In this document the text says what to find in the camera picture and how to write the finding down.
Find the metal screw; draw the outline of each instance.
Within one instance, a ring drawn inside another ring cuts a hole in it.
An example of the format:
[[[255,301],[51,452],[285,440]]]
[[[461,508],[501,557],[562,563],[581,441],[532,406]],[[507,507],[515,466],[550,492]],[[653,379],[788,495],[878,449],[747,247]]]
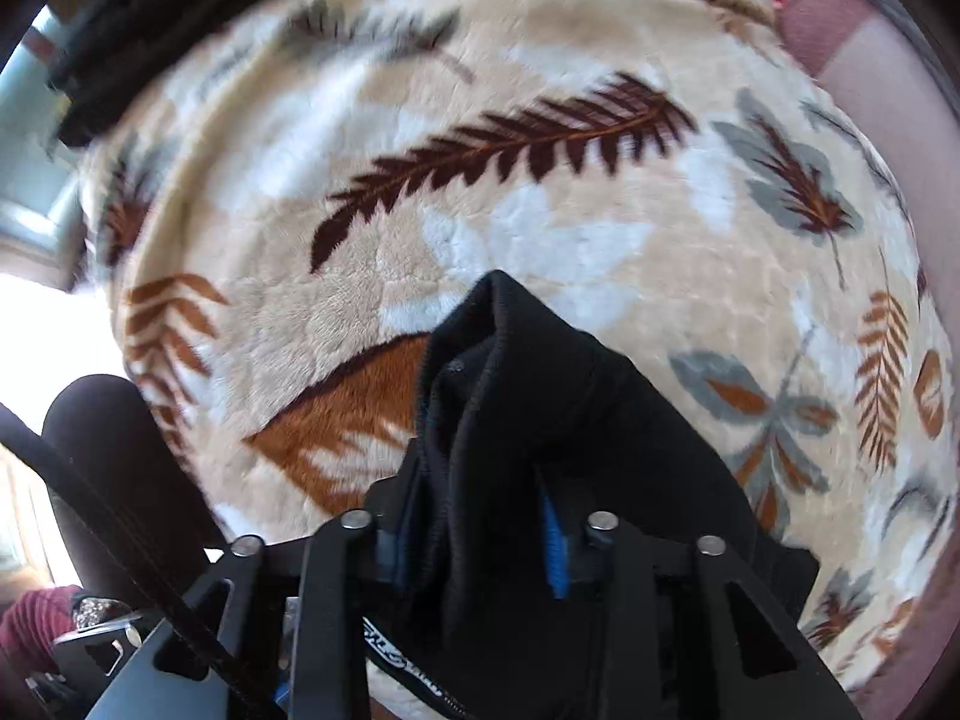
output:
[[[373,522],[373,515],[366,509],[351,509],[340,517],[340,524],[349,531],[362,531]]]
[[[261,549],[263,549],[263,541],[260,536],[240,536],[230,545],[230,552],[237,557],[253,557]]]
[[[704,555],[717,557],[727,550],[727,543],[720,536],[700,536],[697,539],[697,549]]]
[[[612,512],[594,512],[587,517],[587,525],[594,531],[613,531],[619,524],[620,520]]]

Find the feather pattern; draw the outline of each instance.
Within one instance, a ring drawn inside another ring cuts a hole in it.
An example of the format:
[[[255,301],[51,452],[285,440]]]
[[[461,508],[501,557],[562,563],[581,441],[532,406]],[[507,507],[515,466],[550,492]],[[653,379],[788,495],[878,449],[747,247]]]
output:
[[[140,153],[136,135],[120,146],[110,170],[96,239],[97,258],[108,269],[115,268],[136,245],[172,156],[169,143]]]
[[[669,143],[683,144],[685,130],[697,131],[683,108],[628,73],[617,73],[585,97],[539,98],[536,103],[538,107],[508,115],[486,112],[478,124],[453,127],[448,135],[430,137],[405,155],[374,159],[371,172],[355,175],[352,186],[329,197],[342,205],[314,233],[310,271],[318,271],[347,240],[357,218],[370,221],[378,208],[391,213],[402,197],[422,187],[443,189],[458,176],[472,186],[491,162],[503,183],[526,152],[530,175],[539,182],[555,169],[557,146],[562,146],[579,175],[587,144],[597,142],[608,174],[615,175],[624,141],[632,160],[640,162],[650,143],[659,156],[666,156]]]
[[[170,296],[173,290],[184,294]],[[179,370],[185,368],[209,377],[209,366],[187,338],[217,338],[213,323],[200,307],[201,298],[227,305],[227,298],[200,274],[165,276],[134,287],[126,298],[130,314],[125,324],[128,341],[124,346],[124,360],[131,378],[150,405],[167,445],[188,472],[184,433],[189,425],[184,407],[196,405],[196,401]],[[170,322],[174,317],[181,327]]]
[[[870,295],[870,309],[863,314],[866,332],[857,339],[863,359],[856,370],[859,391],[854,401],[861,408],[859,452],[878,472],[896,465],[896,429],[909,334],[904,306],[890,293],[883,252],[880,259],[884,288]]]
[[[826,108],[819,107],[816,103],[810,103],[809,101],[802,103],[802,108],[806,120],[810,122],[810,127],[813,127],[815,130],[820,127],[832,129],[860,152],[864,162],[867,164],[867,170],[870,170],[870,175],[875,185],[891,194],[891,197],[896,201],[896,207],[899,208],[901,215],[904,216],[904,221],[910,226],[910,232],[912,233],[913,223],[910,220],[910,215],[906,212],[904,194],[896,184],[896,178],[894,178],[894,175],[890,172],[889,167],[880,159],[880,156],[868,143],[862,140],[862,136],[857,133],[856,126],[853,122],[846,119],[840,111],[827,111]]]
[[[762,181],[749,183],[750,195],[780,227],[816,245],[829,241],[837,281],[847,281],[837,238],[862,230],[863,218],[834,187],[827,157],[806,143],[787,140],[773,114],[743,89],[737,105],[747,127],[714,122],[713,128]]]
[[[286,45],[294,55],[313,61],[325,61],[347,50],[373,52],[384,62],[429,56],[465,83],[472,83],[473,72],[443,50],[459,26],[457,10],[433,19],[419,13],[387,16],[365,10],[347,18],[342,6],[315,0],[291,18]]]

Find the black fabric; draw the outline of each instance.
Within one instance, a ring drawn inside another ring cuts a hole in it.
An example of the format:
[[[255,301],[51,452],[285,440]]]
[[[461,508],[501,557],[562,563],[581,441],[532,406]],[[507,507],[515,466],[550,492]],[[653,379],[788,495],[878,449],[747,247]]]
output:
[[[59,128],[85,146],[191,47],[260,0],[98,0],[71,25],[50,84],[71,98]]]
[[[42,437],[104,499],[117,501],[136,519],[175,589],[185,592],[208,569],[203,548],[224,548],[203,493],[176,464],[131,382],[107,375],[73,382],[47,410]],[[73,509],[54,494],[51,503],[83,587],[132,608],[150,605]]]
[[[817,575],[760,531],[721,458],[626,357],[499,271],[431,337],[405,463],[427,521],[407,546],[414,622],[378,625],[478,717],[558,716],[584,691],[597,612],[548,590],[538,473],[647,535],[721,536],[794,620]]]

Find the brown feather print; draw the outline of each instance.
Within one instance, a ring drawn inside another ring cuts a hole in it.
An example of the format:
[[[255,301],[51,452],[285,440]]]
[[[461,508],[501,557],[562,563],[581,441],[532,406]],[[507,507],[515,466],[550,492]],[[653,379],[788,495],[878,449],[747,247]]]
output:
[[[907,356],[908,321],[904,306],[890,293],[887,263],[883,262],[883,290],[870,295],[870,310],[863,314],[867,332],[857,339],[863,360],[856,370],[860,390],[854,403],[862,410],[859,453],[877,472],[896,465],[896,428]]]
[[[133,135],[112,157],[95,235],[98,261],[109,269],[136,245],[174,150],[167,142],[141,149],[138,136]]]
[[[166,276],[127,293],[131,311],[124,326],[124,359],[133,383],[150,404],[170,451],[185,468],[184,428],[188,425],[184,408],[196,401],[179,369],[185,367],[198,375],[210,375],[209,367],[184,338],[184,334],[217,338],[213,323],[200,307],[204,302],[227,305],[227,298],[198,274]],[[181,328],[170,324],[174,317],[181,322]]]
[[[913,396],[917,401],[917,410],[920,413],[920,423],[926,435],[936,439],[944,429],[944,372],[940,363],[940,353],[936,349],[928,349],[920,364],[920,373],[917,374],[916,384],[913,386]]]
[[[851,579],[841,567],[830,577],[808,622],[800,632],[820,652],[853,624],[874,598],[870,592],[872,571]]]
[[[877,650],[880,650],[880,654],[885,658],[888,658],[891,652],[894,651],[896,638],[899,633],[904,630],[907,620],[909,620],[910,615],[913,614],[916,600],[916,598],[908,598],[906,601],[903,601],[894,609],[894,613],[890,619],[877,629],[877,634],[871,643],[877,647]]]
[[[334,455],[357,450],[355,437],[360,436],[402,449],[397,433],[414,432],[416,375],[427,338],[399,336],[350,358],[244,442],[276,464],[325,512],[339,514],[360,506],[365,490],[324,473],[309,455],[318,449]]]
[[[822,191],[819,172],[814,167],[807,169],[800,163],[781,138],[776,127],[772,127],[770,122],[765,122],[763,119],[754,119],[752,123],[763,131],[771,149],[776,154],[774,160],[764,165],[790,185],[789,196],[794,202],[791,211],[804,219],[802,228],[809,232],[826,235],[829,239],[840,289],[845,290],[847,284],[840,265],[840,253],[837,250],[835,234],[840,230],[851,228],[848,212],[839,202]]]
[[[329,196],[342,205],[314,233],[310,272],[315,274],[347,240],[357,218],[370,221],[378,208],[391,213],[402,196],[421,187],[443,189],[458,176],[472,186],[493,160],[503,183],[526,151],[527,167],[539,182],[556,167],[557,146],[563,146],[579,175],[587,144],[597,142],[608,174],[615,175],[624,136],[630,138],[632,159],[640,162],[650,143],[666,156],[669,143],[683,144],[684,130],[697,131],[690,114],[627,73],[617,73],[586,97],[538,98],[536,105],[507,116],[484,113],[481,124],[454,127],[448,135],[430,137],[402,156],[374,159],[374,172],[354,176],[349,189]]]

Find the red knit fabric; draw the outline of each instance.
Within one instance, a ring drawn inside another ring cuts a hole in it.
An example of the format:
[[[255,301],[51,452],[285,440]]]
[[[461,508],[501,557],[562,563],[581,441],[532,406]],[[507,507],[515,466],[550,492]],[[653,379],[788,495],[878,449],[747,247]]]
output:
[[[56,672],[53,642],[73,631],[73,598],[79,587],[25,592],[0,621],[0,649],[24,679],[32,672]]]

